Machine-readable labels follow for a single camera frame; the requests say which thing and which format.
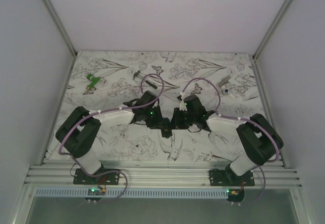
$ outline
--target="robotic arm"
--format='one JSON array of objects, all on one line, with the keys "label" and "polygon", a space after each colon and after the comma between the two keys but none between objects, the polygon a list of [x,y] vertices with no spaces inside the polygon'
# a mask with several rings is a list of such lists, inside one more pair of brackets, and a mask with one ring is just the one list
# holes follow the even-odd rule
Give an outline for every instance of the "robotic arm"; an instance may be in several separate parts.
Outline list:
[{"label": "robotic arm", "polygon": [[[150,91],[146,91],[140,99],[125,102],[129,107],[145,105],[153,101],[157,96]],[[243,120],[230,120],[216,115],[215,111],[206,111],[196,95],[180,98],[181,106],[174,109],[173,118],[163,118],[159,103],[137,109],[120,110],[99,114],[85,120],[73,131],[67,139],[65,149],[80,163],[89,173],[97,174],[103,172],[103,166],[95,157],[91,147],[101,126],[112,127],[121,124],[130,124],[145,121],[145,125],[150,129],[161,130],[165,138],[172,136],[172,130],[185,130],[193,124],[199,129],[238,134],[245,149],[245,153],[231,162],[225,169],[227,178],[232,181],[250,171],[256,166],[263,165],[276,152],[270,139],[253,124]],[[91,114],[83,107],[77,107],[68,119],[63,123],[56,133],[58,141],[62,142],[70,129],[83,117]],[[278,148],[283,147],[283,142],[267,120],[260,114],[253,115],[250,120],[263,127],[274,139]]]}]

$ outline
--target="small white object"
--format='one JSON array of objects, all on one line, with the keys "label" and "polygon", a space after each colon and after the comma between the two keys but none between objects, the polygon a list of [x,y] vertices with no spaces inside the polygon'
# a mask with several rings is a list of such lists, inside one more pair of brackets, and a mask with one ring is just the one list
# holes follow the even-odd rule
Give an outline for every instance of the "small white object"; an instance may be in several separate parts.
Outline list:
[{"label": "small white object", "polygon": [[229,93],[229,96],[232,98],[232,99],[235,99],[236,96],[234,96],[232,93]]},{"label": "small white object", "polygon": [[179,93],[181,95],[181,103],[179,103],[179,110],[180,111],[187,111],[187,107],[185,105],[184,99],[185,99],[185,93],[180,92]]},{"label": "small white object", "polygon": [[223,118],[220,114],[212,114],[207,120],[207,125],[211,131],[218,131],[231,135],[238,135],[236,128],[240,124],[243,124],[243,122]]},{"label": "small white object", "polygon": [[132,121],[133,117],[134,113],[131,109],[111,111],[108,113],[94,116],[94,118],[98,119],[101,122],[102,126],[106,128],[121,124],[129,124]]},{"label": "small white object", "polygon": [[85,155],[77,158],[77,161],[89,174],[95,173],[101,167],[101,163],[96,158],[92,148]]},{"label": "small white object", "polygon": [[242,153],[230,164],[231,170],[237,176],[242,176],[253,167],[256,167],[256,164],[252,162],[245,153]]}]

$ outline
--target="black mounting bracket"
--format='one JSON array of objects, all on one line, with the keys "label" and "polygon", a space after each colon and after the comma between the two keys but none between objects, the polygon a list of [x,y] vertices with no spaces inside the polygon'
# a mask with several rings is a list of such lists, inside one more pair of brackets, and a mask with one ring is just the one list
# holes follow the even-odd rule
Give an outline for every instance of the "black mounting bracket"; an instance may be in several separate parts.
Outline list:
[{"label": "black mounting bracket", "polygon": [[[107,171],[119,171],[119,169],[104,169],[103,172]],[[119,173],[108,173],[106,176],[106,185],[118,185],[118,181],[120,179]],[[89,177],[87,176],[81,169],[77,169],[75,173],[75,178],[73,179],[74,185],[94,185],[98,184],[98,182],[103,178],[101,177]]]},{"label": "black mounting bracket", "polygon": [[245,186],[255,186],[253,173],[246,172],[242,176],[236,176],[233,172],[227,170],[213,169],[209,171],[209,179],[211,186],[238,186],[240,187],[242,181]]}]

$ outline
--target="table surface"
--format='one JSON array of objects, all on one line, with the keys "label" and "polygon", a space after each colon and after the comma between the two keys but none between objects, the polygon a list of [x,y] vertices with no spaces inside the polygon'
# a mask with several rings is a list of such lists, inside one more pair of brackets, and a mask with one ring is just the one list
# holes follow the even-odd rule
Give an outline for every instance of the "table surface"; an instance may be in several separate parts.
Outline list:
[{"label": "table surface", "polygon": [[[172,118],[174,108],[179,106],[176,97],[195,77],[207,78],[218,87],[221,114],[241,117],[264,114],[247,54],[81,51],[72,70],[55,132],[78,106],[84,106],[87,110],[105,110],[139,98],[141,78],[134,79],[137,71],[140,71],[140,76],[156,73],[164,79],[166,85],[160,97],[163,117]],[[90,84],[86,78],[88,74],[102,77],[104,81],[87,90]],[[144,89],[158,94],[160,81],[153,78],[148,80],[155,83],[158,89],[147,84],[144,84]],[[229,93],[222,92],[222,84]],[[186,95],[190,94],[196,94],[207,110],[215,109],[217,93],[207,82],[190,84]],[[222,158],[232,161],[243,152],[238,135],[174,130],[174,136],[173,150],[179,152],[174,159],[179,162],[224,161]],[[58,154],[58,146],[59,142],[53,137],[46,159],[69,159],[69,156]],[[92,148],[100,160],[164,162],[170,156],[166,151],[170,146],[171,138],[162,138],[160,131],[129,124],[101,127]]]}]

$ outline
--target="metal corner post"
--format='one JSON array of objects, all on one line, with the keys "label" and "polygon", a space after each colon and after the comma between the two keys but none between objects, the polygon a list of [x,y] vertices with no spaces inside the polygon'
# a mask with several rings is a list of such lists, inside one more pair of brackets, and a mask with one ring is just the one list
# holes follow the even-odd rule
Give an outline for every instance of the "metal corner post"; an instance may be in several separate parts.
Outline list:
[{"label": "metal corner post", "polygon": [[293,0],[285,0],[282,7],[280,8],[278,14],[275,16],[271,26],[269,27],[268,31],[266,32],[265,36],[263,37],[260,45],[258,46],[256,53],[253,55],[253,59],[254,62],[256,63],[259,55],[261,54],[261,52],[264,50],[264,47],[266,46],[266,44],[268,43],[268,41],[270,40],[270,38],[272,37],[272,34],[274,33],[274,31],[276,30],[276,28],[278,27],[279,23],[281,22],[283,16],[285,15],[285,13],[287,12],[290,4],[293,2]]},{"label": "metal corner post", "polygon": [[42,0],[43,4],[45,5],[47,11],[49,12],[55,26],[57,27],[58,31],[60,32],[66,46],[68,47],[70,53],[72,54],[72,56],[75,58],[77,56],[77,51],[75,50],[69,36],[68,33],[66,31],[66,29],[64,28],[58,14],[56,13],[52,3],[50,0]]}]

